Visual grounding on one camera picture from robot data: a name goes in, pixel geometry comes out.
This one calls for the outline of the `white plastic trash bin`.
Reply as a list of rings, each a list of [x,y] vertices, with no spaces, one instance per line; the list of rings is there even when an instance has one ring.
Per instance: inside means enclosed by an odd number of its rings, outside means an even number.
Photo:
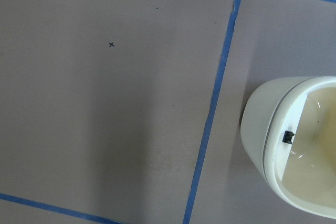
[[[240,135],[275,194],[298,209],[335,218],[335,77],[262,84],[246,103]]]

